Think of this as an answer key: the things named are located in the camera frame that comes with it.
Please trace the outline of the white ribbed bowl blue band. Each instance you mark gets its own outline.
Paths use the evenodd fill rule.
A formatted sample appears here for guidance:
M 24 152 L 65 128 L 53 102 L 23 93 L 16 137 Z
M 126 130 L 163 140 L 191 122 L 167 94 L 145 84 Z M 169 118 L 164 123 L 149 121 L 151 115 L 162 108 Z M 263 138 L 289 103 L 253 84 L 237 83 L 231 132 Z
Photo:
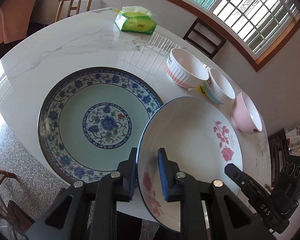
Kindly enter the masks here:
M 235 99 L 235 91 L 227 78 L 218 70 L 210 68 L 209 79 L 204 81 L 206 96 L 214 103 L 223 105 Z

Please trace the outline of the large barred window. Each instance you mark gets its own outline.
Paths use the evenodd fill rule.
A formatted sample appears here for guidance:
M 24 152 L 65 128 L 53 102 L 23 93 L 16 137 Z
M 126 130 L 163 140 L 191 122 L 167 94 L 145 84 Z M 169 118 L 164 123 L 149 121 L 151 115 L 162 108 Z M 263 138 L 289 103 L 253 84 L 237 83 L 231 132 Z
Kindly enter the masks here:
M 223 35 L 261 70 L 300 28 L 293 0 L 167 0 Z

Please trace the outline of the blue floral plate on table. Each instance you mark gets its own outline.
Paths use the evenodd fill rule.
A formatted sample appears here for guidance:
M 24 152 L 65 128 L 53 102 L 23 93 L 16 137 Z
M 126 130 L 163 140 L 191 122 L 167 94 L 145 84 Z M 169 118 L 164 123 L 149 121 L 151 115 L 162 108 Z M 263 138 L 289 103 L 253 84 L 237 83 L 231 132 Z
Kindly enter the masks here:
M 67 183 L 98 181 L 128 158 L 162 104 L 151 86 L 125 70 L 78 70 L 55 84 L 43 102 L 40 148 Z

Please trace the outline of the dark wooden cabinet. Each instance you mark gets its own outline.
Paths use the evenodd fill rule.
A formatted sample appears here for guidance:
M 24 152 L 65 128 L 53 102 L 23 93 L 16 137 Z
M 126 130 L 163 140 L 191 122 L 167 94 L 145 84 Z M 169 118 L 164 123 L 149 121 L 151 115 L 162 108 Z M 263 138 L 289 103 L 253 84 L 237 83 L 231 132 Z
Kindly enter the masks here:
M 286 138 L 284 129 L 268 137 L 269 150 L 270 150 L 270 166 L 271 166 L 271 187 L 277 183 L 282 170 L 286 157 L 289 155 L 289 142 Z

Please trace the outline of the yellow warning sticker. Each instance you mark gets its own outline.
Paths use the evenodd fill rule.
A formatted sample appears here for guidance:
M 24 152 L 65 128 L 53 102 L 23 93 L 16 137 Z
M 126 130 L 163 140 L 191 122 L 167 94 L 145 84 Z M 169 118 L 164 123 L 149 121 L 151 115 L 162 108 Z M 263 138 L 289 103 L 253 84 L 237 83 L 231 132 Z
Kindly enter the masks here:
M 197 86 L 197 90 L 198 90 L 198 92 L 200 92 L 201 94 L 203 94 L 204 96 L 206 96 L 208 98 L 207 93 L 206 93 L 206 91 L 204 89 L 204 85 L 203 84 Z

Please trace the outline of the green tissue pack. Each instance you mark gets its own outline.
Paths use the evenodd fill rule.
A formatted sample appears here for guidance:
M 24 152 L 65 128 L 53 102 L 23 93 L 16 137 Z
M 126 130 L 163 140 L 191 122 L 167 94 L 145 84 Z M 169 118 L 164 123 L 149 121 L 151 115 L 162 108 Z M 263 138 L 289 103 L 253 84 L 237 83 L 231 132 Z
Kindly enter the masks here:
M 123 7 L 115 18 L 120 31 L 152 35 L 157 27 L 153 14 L 140 6 Z

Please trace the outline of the dark wooden chair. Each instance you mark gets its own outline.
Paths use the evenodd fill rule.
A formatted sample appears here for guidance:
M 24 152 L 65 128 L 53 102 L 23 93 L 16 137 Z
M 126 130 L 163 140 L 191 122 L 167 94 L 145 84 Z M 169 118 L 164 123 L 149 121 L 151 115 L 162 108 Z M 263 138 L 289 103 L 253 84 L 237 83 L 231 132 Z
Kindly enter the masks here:
M 210 59 L 213 59 L 227 42 L 226 38 L 200 18 L 193 22 L 183 36 L 183 40 L 193 45 Z

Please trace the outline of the white ribbed bowl pink band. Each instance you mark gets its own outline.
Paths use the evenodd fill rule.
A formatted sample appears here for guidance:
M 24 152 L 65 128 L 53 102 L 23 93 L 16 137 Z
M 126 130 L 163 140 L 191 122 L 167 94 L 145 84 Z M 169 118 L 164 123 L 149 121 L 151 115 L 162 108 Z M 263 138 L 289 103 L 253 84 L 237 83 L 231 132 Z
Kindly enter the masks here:
M 171 49 L 166 64 L 170 79 L 180 87 L 196 88 L 209 79 L 209 73 L 201 61 L 183 49 Z

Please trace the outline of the light wooden chair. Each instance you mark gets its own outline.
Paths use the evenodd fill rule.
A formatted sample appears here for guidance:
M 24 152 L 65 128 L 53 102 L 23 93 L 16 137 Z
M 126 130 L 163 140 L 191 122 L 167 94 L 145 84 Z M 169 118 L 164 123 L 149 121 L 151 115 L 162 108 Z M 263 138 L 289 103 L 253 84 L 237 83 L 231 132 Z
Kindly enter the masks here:
M 55 22 L 58 22 L 61 19 L 61 12 L 62 12 L 64 3 L 66 3 L 66 2 L 69 3 L 68 10 L 66 13 L 66 18 L 68 18 L 68 17 L 70 17 L 70 14 L 72 11 L 74 11 L 76 15 L 78 15 L 80 13 L 82 2 L 87 3 L 85 10 L 89 11 L 93 1 L 94 0 L 58 0 L 59 6 L 58 6 Z

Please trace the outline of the white plate with pink rose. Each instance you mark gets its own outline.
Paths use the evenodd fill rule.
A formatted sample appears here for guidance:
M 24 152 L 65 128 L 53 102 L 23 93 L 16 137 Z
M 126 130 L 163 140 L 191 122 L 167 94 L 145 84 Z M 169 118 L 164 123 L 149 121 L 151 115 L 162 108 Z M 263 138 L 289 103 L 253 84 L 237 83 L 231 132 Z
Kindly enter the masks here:
M 243 168 L 241 147 L 227 117 L 211 103 L 183 96 L 164 104 L 149 120 L 138 145 L 137 169 L 143 202 L 161 225 L 180 231 L 180 205 L 162 192 L 158 149 L 199 181 L 221 180 L 234 194 L 239 187 L 224 173 L 228 163 Z

